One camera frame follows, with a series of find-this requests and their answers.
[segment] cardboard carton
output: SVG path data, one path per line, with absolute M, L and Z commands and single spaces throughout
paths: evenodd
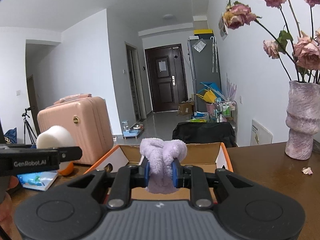
M 179 104 L 178 107 L 178 114 L 180 115 L 187 115 L 187 114 L 193 114 L 193 106 L 194 102 L 186 102 Z
M 181 162 L 182 165 L 196 165 L 201 167 L 204 172 L 214 172 L 216 168 L 223 166 L 233 171 L 226 147 L 223 143 L 209 143 L 209 144 L 188 144 L 187 157 Z M 95 163 L 89 170 L 103 169 L 108 165 L 108 158 L 112 154 L 123 154 L 129 161 L 129 164 L 138 165 L 141 159 L 139 146 L 116 145 L 97 163 Z M 215 199 L 213 190 L 210 189 L 212 198 Z M 189 199 L 190 191 L 186 188 L 181 188 L 172 194 L 151 194 L 144 188 L 134 188 L 132 190 L 133 199 L 147 199 L 147 200 L 170 200 L 170 199 Z

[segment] lavender fabric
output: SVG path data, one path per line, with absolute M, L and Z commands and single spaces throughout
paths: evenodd
M 150 163 L 150 193 L 170 194 L 177 191 L 172 182 L 171 164 L 174 158 L 180 162 L 187 156 L 187 146 L 183 141 L 163 141 L 158 138 L 145 138 L 140 144 L 140 153 Z

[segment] gray refrigerator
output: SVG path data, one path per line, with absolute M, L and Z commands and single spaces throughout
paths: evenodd
M 213 54 L 213 40 L 205 40 L 206 46 L 203 48 L 201 52 L 198 52 L 193 47 L 194 44 L 198 41 L 199 40 L 188 41 L 194 94 L 196 94 L 199 90 L 201 90 L 204 87 L 200 84 L 200 82 L 214 82 L 221 89 L 220 68 L 217 60 L 218 55 Z M 195 109 L 199 112 L 207 111 L 205 102 L 196 95 Z

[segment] plastic bag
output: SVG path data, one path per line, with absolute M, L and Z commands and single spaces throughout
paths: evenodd
M 196 42 L 193 47 L 195 48 L 196 51 L 201 52 L 204 47 L 207 45 L 204 39 L 200 39 L 198 42 Z

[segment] human hand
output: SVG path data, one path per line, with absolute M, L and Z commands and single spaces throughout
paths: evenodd
M 18 182 L 17 177 L 11 176 L 8 189 L 16 187 Z M 11 234 L 12 221 L 12 201 L 9 194 L 6 193 L 4 201 L 0 204 L 0 226 L 8 235 Z

